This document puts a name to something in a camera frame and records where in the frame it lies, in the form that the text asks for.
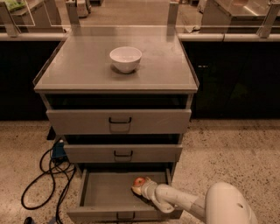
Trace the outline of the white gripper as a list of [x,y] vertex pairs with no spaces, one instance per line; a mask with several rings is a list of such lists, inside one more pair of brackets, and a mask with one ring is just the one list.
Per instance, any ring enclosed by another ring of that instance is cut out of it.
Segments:
[[158,184],[151,180],[149,177],[145,177],[145,183],[140,186],[132,186],[131,190],[133,193],[145,197],[147,200],[154,201],[156,200],[156,189],[158,187]]

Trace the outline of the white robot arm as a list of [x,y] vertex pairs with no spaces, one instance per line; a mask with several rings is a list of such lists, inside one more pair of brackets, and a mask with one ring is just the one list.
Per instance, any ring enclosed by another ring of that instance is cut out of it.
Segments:
[[213,184],[204,199],[170,185],[158,184],[148,177],[136,178],[131,190],[151,200],[165,214],[179,207],[206,224],[258,224],[254,211],[240,191],[225,182]]

